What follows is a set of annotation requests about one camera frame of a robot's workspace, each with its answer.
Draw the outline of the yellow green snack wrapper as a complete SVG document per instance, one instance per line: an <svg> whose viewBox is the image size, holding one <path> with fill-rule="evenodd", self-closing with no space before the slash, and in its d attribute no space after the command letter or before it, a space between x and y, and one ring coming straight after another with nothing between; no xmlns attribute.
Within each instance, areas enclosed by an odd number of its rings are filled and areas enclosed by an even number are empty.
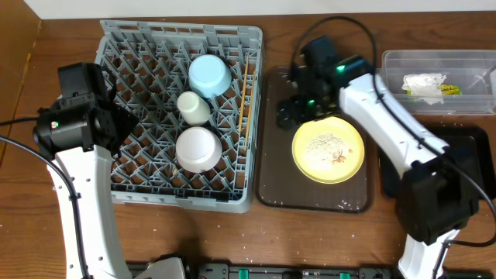
<svg viewBox="0 0 496 279"><path fill-rule="evenodd" d="M425 96L437 96L437 95L461 95L462 90L456 85L450 84L434 84L434 85L406 85L401 87L407 92L408 95L425 95Z"/></svg>

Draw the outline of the white cup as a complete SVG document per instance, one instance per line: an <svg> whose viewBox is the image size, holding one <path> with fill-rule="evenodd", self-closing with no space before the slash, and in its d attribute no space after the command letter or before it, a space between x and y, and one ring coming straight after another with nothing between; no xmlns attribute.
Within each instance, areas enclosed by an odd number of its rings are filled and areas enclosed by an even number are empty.
<svg viewBox="0 0 496 279"><path fill-rule="evenodd" d="M207 102L193 91L181 93L177 99L177 107L190 126L201 126L208 121L210 107Z"/></svg>

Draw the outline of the yellow plate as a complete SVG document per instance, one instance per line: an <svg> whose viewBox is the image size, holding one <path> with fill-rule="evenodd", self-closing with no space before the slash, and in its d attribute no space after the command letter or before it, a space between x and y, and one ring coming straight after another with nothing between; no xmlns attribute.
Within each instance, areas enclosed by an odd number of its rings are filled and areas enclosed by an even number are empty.
<svg viewBox="0 0 496 279"><path fill-rule="evenodd" d="M301 125L293 137L291 152L306 177L322 184L338 184L362 167L365 146L354 126L329 117Z"/></svg>

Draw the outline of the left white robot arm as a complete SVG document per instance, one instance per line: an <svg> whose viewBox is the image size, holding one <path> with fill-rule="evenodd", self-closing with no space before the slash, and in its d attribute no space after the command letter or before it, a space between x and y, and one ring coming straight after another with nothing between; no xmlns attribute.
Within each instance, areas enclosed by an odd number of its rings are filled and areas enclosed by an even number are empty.
<svg viewBox="0 0 496 279"><path fill-rule="evenodd" d="M130 278L117 233L111 168L138 118L114 101L114 74L78 63L58 70L60 97L33 129L57 193L69 278Z"/></svg>

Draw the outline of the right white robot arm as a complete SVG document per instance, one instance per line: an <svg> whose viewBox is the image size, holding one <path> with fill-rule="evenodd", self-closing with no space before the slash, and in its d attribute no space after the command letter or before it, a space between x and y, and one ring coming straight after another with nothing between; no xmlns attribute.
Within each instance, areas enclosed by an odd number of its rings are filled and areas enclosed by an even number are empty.
<svg viewBox="0 0 496 279"><path fill-rule="evenodd" d="M290 66L298 92L279 102L282 129L348 115L374 139L400 177L397 216L407 233L398 269L405 278L440 278L447 250L477 213L480 186L460 168L466 158L425 129L384 87L375 60L341 59L321 36L296 50Z"/></svg>

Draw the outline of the white napkin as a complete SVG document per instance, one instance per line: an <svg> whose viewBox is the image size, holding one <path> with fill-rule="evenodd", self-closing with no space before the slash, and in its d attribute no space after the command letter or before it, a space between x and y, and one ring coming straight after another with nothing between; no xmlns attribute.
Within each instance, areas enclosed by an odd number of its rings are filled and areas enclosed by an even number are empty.
<svg viewBox="0 0 496 279"><path fill-rule="evenodd" d="M403 77L401 88L408 95L420 97L421 100L434 105L443 103L443 93L440 86L447 79L445 74L407 74Z"/></svg>

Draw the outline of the light blue bowl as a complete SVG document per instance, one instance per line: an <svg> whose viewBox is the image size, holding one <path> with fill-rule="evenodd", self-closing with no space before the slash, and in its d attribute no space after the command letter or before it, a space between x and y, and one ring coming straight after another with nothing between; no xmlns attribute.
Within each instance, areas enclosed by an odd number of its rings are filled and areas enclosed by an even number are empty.
<svg viewBox="0 0 496 279"><path fill-rule="evenodd" d="M201 55L191 62L188 78L191 90L202 98L223 95L232 81L224 61L211 54Z"/></svg>

